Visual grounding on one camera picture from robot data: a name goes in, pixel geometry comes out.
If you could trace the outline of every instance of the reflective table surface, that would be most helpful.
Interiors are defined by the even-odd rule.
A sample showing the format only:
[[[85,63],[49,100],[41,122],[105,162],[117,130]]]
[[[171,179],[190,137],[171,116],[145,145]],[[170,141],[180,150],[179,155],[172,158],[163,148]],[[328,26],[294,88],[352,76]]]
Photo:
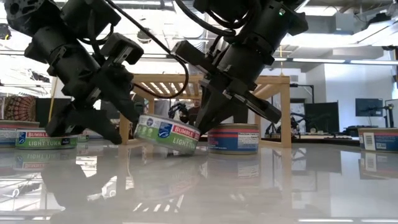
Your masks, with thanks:
[[[0,149],[1,223],[398,223],[398,154],[296,144]]]

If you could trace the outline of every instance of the black cable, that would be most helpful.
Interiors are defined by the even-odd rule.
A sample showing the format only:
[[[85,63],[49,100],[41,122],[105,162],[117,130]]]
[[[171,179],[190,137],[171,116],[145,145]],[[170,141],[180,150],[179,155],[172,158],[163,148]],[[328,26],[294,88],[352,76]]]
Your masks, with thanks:
[[[88,25],[87,25],[87,30],[88,30],[88,38],[91,42],[91,46],[93,47],[94,50],[94,55],[97,58],[103,58],[101,56],[101,51],[100,51],[100,46],[97,43],[97,40],[95,39],[95,11],[91,10],[90,16],[88,18]]]
[[[221,18],[219,18],[216,14],[214,14],[212,11],[207,12],[207,14],[212,17],[219,25],[225,27],[225,28],[229,28],[229,29],[238,29],[241,28],[243,25],[245,25],[245,23],[248,20],[249,14],[247,14],[245,17],[243,17],[241,20],[239,20],[238,22],[226,22],[224,20],[222,20]]]
[[[213,51],[216,49],[218,42],[220,41],[220,39],[222,38],[222,36],[218,35],[216,37],[216,39],[214,40],[213,44],[210,46],[209,48],[209,52],[213,53]]]
[[[330,8],[330,7],[336,9],[336,12],[340,12],[340,11],[338,10],[338,8],[336,8],[336,6],[332,6],[332,5],[329,5],[329,6],[326,7],[323,11],[325,12],[325,11],[326,11],[328,8]]]
[[[361,18],[359,18],[359,16],[357,15],[357,14],[354,14],[354,16],[359,20],[359,21],[361,21],[361,22],[363,22],[363,23],[368,23],[368,22],[366,22],[366,21],[363,21]]]
[[[128,19],[130,22],[132,22],[136,27],[138,27],[138,29],[143,31],[143,33],[145,33],[148,37],[150,37],[152,40],[154,40],[154,42],[157,45],[159,45],[159,47],[161,47],[165,52],[167,52],[171,57],[173,57],[183,67],[184,72],[185,72],[185,81],[184,81],[184,84],[183,84],[181,90],[171,96],[160,96],[156,93],[153,93],[153,92],[147,90],[146,88],[144,88],[140,85],[134,84],[134,86],[136,86],[136,87],[140,88],[141,90],[143,90],[144,92],[146,92],[156,98],[160,98],[160,99],[172,99],[172,98],[175,98],[175,97],[181,95],[185,91],[185,89],[187,88],[187,86],[189,84],[189,71],[188,71],[187,66],[185,65],[185,62],[182,59],[180,59],[180,57],[178,57],[176,55],[172,55],[170,49],[168,49],[158,38],[156,38],[156,36],[154,34],[152,34],[147,29],[145,29],[145,27],[143,27],[139,22],[137,22],[135,19],[133,19],[128,13],[124,12],[123,9],[121,9],[118,5],[116,5],[114,2],[112,2],[112,0],[105,0],[105,1],[110,6],[112,6],[115,10],[120,12],[120,14],[122,14],[126,19]]]
[[[248,23],[246,26],[242,28],[238,35],[234,37],[225,37],[224,40],[232,43],[232,42],[239,42],[243,40],[254,28],[257,23],[259,16],[261,15],[261,3],[259,0],[251,0],[252,5],[250,6],[250,10],[247,14]]]
[[[182,2],[182,0],[175,0],[179,8],[187,15],[191,20],[196,22],[199,26],[203,27],[204,29],[217,34],[222,35],[224,37],[234,37],[236,35],[235,30],[221,30],[217,27],[210,25],[209,23],[205,22],[204,20],[200,19],[197,15],[195,15],[189,8]]]
[[[106,41],[109,39],[109,37],[113,34],[114,31],[114,26],[111,25],[110,29],[109,29],[109,33],[102,39],[100,40],[96,40],[98,45],[104,45],[106,43]],[[84,44],[88,44],[91,45],[91,41],[90,40],[85,40],[83,38],[79,38],[79,40],[81,42],[83,42]]]

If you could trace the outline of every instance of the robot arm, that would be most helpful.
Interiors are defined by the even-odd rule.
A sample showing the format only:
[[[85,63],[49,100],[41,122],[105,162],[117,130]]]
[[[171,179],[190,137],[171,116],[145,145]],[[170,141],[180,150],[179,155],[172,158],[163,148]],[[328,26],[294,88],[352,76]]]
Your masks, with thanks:
[[[176,105],[173,105],[169,109],[169,118],[173,119],[175,116],[175,112],[180,111],[180,120],[184,123],[188,122],[188,117],[189,113],[187,110],[187,107],[185,106],[184,103],[177,103]]]
[[[229,118],[239,105],[246,105],[273,123],[278,122],[280,111],[250,91],[256,88],[256,78],[264,66],[273,63],[272,54],[286,33],[295,35],[308,29],[304,14],[294,11],[303,0],[194,0],[195,8],[208,13],[228,30],[219,30],[198,20],[181,0],[175,1],[191,19],[218,34],[217,41],[224,37],[229,43],[227,48],[216,50],[216,41],[210,51],[203,54],[182,41],[172,51],[172,57],[184,67],[187,77],[184,62],[205,73],[200,82],[202,100],[195,126],[205,133]],[[74,97],[73,102],[53,116],[46,127],[47,134],[80,134],[90,128],[120,144],[121,137],[105,112],[95,110],[93,104],[98,99],[109,100],[127,119],[137,121],[139,113],[129,98],[133,75],[121,64],[123,61],[135,64],[144,51],[134,41],[113,33],[113,27],[121,19],[114,9],[167,53],[171,53],[170,50],[111,0],[69,0],[62,9],[52,0],[6,0],[4,5],[8,24],[32,37],[25,57],[49,64],[48,73],[65,85],[63,94]],[[96,40],[108,25],[111,25],[109,35]],[[242,29],[236,35],[234,29],[238,28]],[[94,55],[78,40],[91,44]],[[188,79],[174,96],[181,94],[187,85]]]
[[[280,120],[280,111],[267,101],[256,98],[250,91],[256,88],[255,81],[265,65],[272,65],[274,62],[272,54],[285,35],[296,35],[308,29],[305,14],[294,11],[302,1],[194,0],[193,6],[196,9],[207,12],[220,25],[234,29],[241,26],[238,35],[198,21],[184,8],[181,0],[175,1],[188,17],[218,34],[217,40],[222,36],[229,43],[222,50],[216,50],[212,46],[207,54],[203,54],[186,40],[177,43],[173,49],[174,54],[195,65],[205,74],[200,82],[202,104],[195,126],[205,133],[229,118],[235,108],[242,104],[263,118],[277,123]]]

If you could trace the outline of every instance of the red and blue tuna can label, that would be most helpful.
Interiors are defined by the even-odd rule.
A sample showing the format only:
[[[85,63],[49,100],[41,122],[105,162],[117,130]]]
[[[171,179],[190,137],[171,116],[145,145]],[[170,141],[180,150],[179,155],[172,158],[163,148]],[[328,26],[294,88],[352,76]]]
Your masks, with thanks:
[[[249,125],[239,127],[217,127],[208,133],[208,148],[211,152],[221,154],[255,154],[259,147],[259,130],[257,126],[247,128]]]

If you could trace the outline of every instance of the wooden frame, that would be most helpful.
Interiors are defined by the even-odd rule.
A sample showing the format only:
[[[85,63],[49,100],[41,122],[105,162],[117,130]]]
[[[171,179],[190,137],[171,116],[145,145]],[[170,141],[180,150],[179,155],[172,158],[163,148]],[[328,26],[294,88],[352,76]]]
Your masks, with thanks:
[[[178,96],[180,99],[201,99],[201,88],[199,81],[202,75],[190,75],[189,84],[183,94]],[[134,83],[143,86],[146,90],[170,96],[181,90],[185,75],[181,74],[135,74]],[[270,147],[292,147],[291,128],[290,128],[290,77],[288,76],[265,76],[262,75],[256,80],[257,88],[253,94],[261,99],[268,99],[271,96],[280,93],[280,107],[282,112],[281,142],[271,142],[261,140],[262,146]],[[134,88],[136,94],[146,98],[149,101],[148,113],[153,114],[155,111],[155,98],[145,91]],[[258,125],[261,133],[261,117],[256,115],[255,123]],[[133,144],[135,140],[128,140],[129,137],[129,121],[121,115],[120,117],[120,135],[123,144]]]

